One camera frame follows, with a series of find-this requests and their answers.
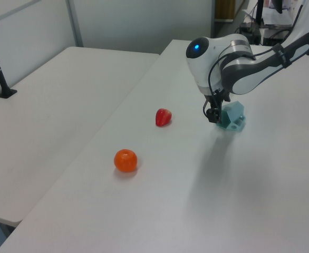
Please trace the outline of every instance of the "black cable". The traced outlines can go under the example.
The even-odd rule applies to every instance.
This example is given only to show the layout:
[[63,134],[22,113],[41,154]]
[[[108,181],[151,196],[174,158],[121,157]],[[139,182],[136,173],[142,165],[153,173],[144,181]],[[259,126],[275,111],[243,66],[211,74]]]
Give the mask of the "black cable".
[[207,116],[207,114],[206,114],[206,112],[205,112],[205,107],[202,107],[202,111],[203,111],[205,117],[208,118],[208,116]]
[[253,22],[254,10],[255,10],[255,8],[256,8],[257,5],[258,5],[258,3],[256,3],[256,5],[254,5],[254,7],[253,7],[253,9],[250,11],[250,13],[246,14],[246,16],[244,17],[243,22],[245,21],[245,19],[246,19],[248,16],[250,16],[250,14],[251,14],[252,12],[253,12],[253,13],[252,13],[252,15],[251,15],[251,17],[250,17],[250,21]]
[[250,22],[252,23],[253,22],[253,20],[254,20],[254,18],[253,18],[253,16],[254,16],[254,11],[255,11],[255,8],[258,6],[258,3],[256,3],[256,5],[254,6],[254,8],[253,8],[253,13],[252,13],[252,15],[251,15],[251,17],[250,17]]
[[214,93],[213,93],[213,90],[212,90],[212,87],[211,87],[211,74],[212,74],[212,71],[213,69],[215,68],[215,66],[218,64],[218,62],[220,62],[223,58],[227,57],[229,54],[225,54],[223,55],[222,57],[220,57],[214,64],[213,66],[211,67],[210,71],[209,71],[209,74],[208,74],[208,87],[209,87],[209,90],[211,91],[211,96],[212,96],[212,99],[213,101],[215,102],[216,104],[216,107],[219,108],[219,105],[218,105],[218,102],[216,101],[215,97],[214,97]]
[[286,31],[291,32],[290,29],[282,29],[282,30],[277,31],[276,33],[274,33],[274,34],[273,34],[271,37],[269,37],[268,39],[270,40],[270,39],[274,38],[276,35],[278,35],[279,33],[286,32]]
[[[213,90],[212,90],[212,87],[211,87],[211,80],[210,80],[210,78],[211,78],[211,74],[212,74],[212,71],[213,71],[213,69],[215,68],[215,66],[216,66],[223,58],[227,57],[229,54],[231,54],[231,53],[225,54],[225,55],[223,55],[222,57],[220,57],[220,58],[213,64],[213,66],[211,67],[211,69],[210,69],[210,71],[209,71],[209,74],[208,74],[208,87],[209,87],[209,90],[211,91],[211,96],[212,96],[212,98],[213,98],[213,100],[214,100],[214,102],[215,102],[217,108],[219,108],[219,105],[218,105],[216,99],[214,98],[214,93],[213,93]],[[254,57],[255,57],[255,56],[256,56],[256,55],[242,55],[241,57],[246,57],[246,58],[250,58],[250,59],[254,60]]]
[[250,16],[250,14],[252,13],[252,15],[251,15],[251,17],[254,15],[254,10],[255,10],[255,8],[256,8],[256,6],[258,5],[258,3],[256,3],[256,5],[254,5],[254,8],[251,10],[251,12],[250,13],[248,13],[248,14],[246,14],[246,16],[244,17],[244,20],[248,17],[248,16]]
[[299,8],[298,11],[297,11],[297,14],[296,14],[294,23],[293,23],[293,25],[292,25],[292,27],[291,27],[289,33],[287,33],[287,35],[284,37],[284,39],[282,40],[281,43],[283,43],[283,42],[290,36],[291,32],[293,31],[294,26],[296,25],[296,22],[297,22],[297,20],[298,20],[298,17],[300,16],[300,12],[301,12],[301,10],[302,10],[302,7],[303,7],[303,4],[300,6],[300,8]]

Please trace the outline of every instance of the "white wall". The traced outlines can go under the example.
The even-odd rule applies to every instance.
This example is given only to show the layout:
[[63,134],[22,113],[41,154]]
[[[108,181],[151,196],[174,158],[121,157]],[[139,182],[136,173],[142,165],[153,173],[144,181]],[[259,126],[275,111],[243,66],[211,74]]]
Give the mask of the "white wall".
[[0,66],[9,86],[74,45],[65,0],[41,0],[0,20]]
[[161,53],[210,36],[214,0],[70,0],[84,47]]

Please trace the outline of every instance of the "strawberry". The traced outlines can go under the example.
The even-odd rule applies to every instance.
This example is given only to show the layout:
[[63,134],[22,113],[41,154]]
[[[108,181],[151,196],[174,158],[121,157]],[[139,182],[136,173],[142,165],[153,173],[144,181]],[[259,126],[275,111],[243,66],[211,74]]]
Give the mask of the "strawberry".
[[163,127],[164,125],[170,123],[171,118],[172,113],[167,109],[161,108],[156,113],[156,125],[158,127]]

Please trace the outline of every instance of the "gray floor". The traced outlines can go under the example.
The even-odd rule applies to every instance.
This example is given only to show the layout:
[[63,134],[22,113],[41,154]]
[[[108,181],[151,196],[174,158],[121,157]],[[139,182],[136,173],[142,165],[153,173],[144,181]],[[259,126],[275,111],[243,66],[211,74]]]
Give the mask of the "gray floor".
[[[245,0],[241,9],[247,9],[249,0]],[[232,34],[235,32],[236,28],[239,27],[240,23],[243,22],[245,18],[245,13],[240,10],[232,23],[216,22],[214,24],[214,35],[215,38],[224,37],[226,35]]]

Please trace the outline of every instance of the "black cable clamp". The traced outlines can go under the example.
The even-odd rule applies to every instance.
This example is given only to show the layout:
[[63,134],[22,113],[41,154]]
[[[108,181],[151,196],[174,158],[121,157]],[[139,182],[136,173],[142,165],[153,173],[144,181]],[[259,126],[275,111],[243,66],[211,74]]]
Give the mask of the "black cable clamp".
[[275,52],[277,59],[284,68],[287,68],[292,64],[283,46],[281,46],[280,44],[276,44],[275,46],[272,47],[272,49]]

